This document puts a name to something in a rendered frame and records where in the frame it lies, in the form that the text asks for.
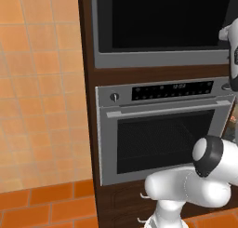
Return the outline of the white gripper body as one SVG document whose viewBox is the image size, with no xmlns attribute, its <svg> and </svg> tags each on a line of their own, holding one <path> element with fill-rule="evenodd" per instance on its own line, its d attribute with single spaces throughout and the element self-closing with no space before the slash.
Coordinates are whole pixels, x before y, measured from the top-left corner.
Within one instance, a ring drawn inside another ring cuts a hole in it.
<svg viewBox="0 0 238 228">
<path fill-rule="evenodd" d="M 238 65 L 230 63 L 230 79 L 234 80 L 238 76 Z"/>
</svg>

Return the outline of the dark wood tall cabinet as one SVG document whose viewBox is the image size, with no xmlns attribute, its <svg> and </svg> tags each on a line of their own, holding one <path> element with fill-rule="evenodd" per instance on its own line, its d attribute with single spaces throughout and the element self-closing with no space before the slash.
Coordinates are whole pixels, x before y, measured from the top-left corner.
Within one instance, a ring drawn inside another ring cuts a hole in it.
<svg viewBox="0 0 238 228">
<path fill-rule="evenodd" d="M 145 179 L 102 186 L 99 179 L 99 144 L 96 108 L 96 87 L 145 84 L 164 81 L 227 77 L 230 83 L 230 63 L 238 65 L 238 18 L 218 32 L 218 39 L 229 43 L 229 62 L 213 65 L 185 65 L 160 67 L 125 67 L 98 69 L 94 62 L 91 0 L 78 0 L 86 80 L 86 103 L 89 126 L 91 162 L 99 228 L 143 228 L 156 209 L 157 202 L 143 198 Z M 238 103 L 238 92 L 233 92 Z M 226 141 L 223 133 L 219 138 Z M 180 217 L 186 222 L 190 216 L 200 215 L 211 208 L 186 203 Z"/>
</svg>

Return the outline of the oven door with dark window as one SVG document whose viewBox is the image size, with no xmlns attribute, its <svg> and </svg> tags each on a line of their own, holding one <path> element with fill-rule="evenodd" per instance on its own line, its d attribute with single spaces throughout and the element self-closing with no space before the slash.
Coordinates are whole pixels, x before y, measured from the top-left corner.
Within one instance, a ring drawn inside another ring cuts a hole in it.
<svg viewBox="0 0 238 228">
<path fill-rule="evenodd" d="M 185 101 L 229 101 L 231 107 L 132 118 L 108 118 L 106 115 L 125 107 Z M 100 184 L 143 180 L 156 171 L 190 166 L 192 147 L 200 138 L 222 135 L 233 102 L 233 95 L 157 102 L 128 99 L 113 102 L 109 95 L 99 96 Z"/>
</svg>

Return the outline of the grey black microwave oven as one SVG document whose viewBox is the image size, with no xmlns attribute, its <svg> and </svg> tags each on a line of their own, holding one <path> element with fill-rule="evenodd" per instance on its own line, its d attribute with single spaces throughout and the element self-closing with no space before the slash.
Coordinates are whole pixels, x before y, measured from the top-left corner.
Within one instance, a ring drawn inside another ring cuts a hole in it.
<svg viewBox="0 0 238 228">
<path fill-rule="evenodd" d="M 226 42 L 228 44 L 228 47 L 226 49 L 103 53 L 99 50 L 97 0 L 91 0 L 91 9 L 94 62 L 95 66 L 98 69 L 125 67 L 213 65 L 227 64 L 229 62 L 229 43 L 221 40 L 219 41 Z"/>
</svg>

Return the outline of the stainless steel built-in oven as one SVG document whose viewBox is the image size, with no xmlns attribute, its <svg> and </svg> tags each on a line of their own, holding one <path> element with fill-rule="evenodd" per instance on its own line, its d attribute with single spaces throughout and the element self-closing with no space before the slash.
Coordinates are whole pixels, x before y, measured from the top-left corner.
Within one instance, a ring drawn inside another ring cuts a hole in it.
<svg viewBox="0 0 238 228">
<path fill-rule="evenodd" d="M 227 77 L 215 77 L 96 87 L 96 108 L 99 96 L 111 96 L 112 93 L 118 93 L 119 100 L 128 99 L 133 102 L 196 100 L 202 97 L 230 95 L 235 99 L 231 90 L 222 90 L 222 85 L 226 83 L 228 83 Z"/>
</svg>

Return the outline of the black glass microwave door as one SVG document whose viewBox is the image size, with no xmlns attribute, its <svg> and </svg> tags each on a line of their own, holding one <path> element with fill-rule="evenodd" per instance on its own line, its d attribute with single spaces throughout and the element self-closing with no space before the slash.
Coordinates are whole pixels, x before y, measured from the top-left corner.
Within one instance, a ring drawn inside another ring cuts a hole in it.
<svg viewBox="0 0 238 228">
<path fill-rule="evenodd" d="M 97 0 L 103 53 L 226 49 L 238 0 Z"/>
</svg>

